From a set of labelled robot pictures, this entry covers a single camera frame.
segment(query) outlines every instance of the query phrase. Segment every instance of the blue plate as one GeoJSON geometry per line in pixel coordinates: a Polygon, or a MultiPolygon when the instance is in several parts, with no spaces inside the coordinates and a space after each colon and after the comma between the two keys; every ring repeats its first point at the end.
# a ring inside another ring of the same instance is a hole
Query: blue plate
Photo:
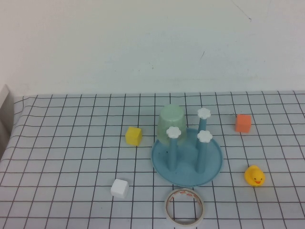
{"type": "Polygon", "coordinates": [[[167,168],[168,146],[157,140],[152,147],[152,164],[155,170],[166,180],[181,187],[201,186],[211,181],[219,172],[223,163],[223,154],[218,143],[212,139],[208,145],[206,167],[203,173],[195,171],[198,151],[195,147],[198,130],[187,128],[187,139],[178,146],[177,169],[167,168]]]}

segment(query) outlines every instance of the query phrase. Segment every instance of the orange cube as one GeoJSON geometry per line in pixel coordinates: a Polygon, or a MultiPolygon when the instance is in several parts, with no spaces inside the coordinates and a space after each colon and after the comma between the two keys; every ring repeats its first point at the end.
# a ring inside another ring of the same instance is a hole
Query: orange cube
{"type": "Polygon", "coordinates": [[[251,116],[248,114],[238,114],[236,117],[235,131],[249,133],[251,128],[251,116]]]}

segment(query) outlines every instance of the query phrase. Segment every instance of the white wall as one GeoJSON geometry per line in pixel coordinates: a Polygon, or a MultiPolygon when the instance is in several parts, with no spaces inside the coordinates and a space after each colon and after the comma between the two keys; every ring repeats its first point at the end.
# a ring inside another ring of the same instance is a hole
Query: white wall
{"type": "Polygon", "coordinates": [[[305,1],[2,0],[4,83],[15,95],[304,89],[305,1]]]}

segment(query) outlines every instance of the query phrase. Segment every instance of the yellow cube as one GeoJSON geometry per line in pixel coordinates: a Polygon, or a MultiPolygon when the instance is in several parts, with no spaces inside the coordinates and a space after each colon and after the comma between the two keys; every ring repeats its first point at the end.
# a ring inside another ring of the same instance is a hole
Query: yellow cube
{"type": "Polygon", "coordinates": [[[126,143],[133,146],[139,146],[142,139],[142,130],[136,127],[129,127],[126,132],[126,143]]]}

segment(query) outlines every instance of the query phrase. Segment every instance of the white grid mat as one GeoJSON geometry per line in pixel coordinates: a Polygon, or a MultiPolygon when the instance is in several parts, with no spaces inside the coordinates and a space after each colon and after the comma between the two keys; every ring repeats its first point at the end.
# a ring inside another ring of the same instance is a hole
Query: white grid mat
{"type": "MultiPolygon", "coordinates": [[[[303,92],[23,98],[15,103],[16,124],[0,163],[0,228],[173,228],[163,202],[176,187],[150,161],[158,114],[169,103],[185,107],[194,128],[197,110],[210,109],[207,129],[224,155],[221,173],[194,188],[205,206],[198,228],[304,228],[303,92]],[[235,114],[252,115],[249,134],[234,131],[235,114]],[[139,147],[125,142],[129,126],[143,131],[139,147]],[[263,187],[244,181],[254,164],[265,172],[263,187]],[[115,178],[130,184],[124,200],[110,195],[115,178]]],[[[175,202],[175,218],[196,218],[194,206],[175,202]]]]}

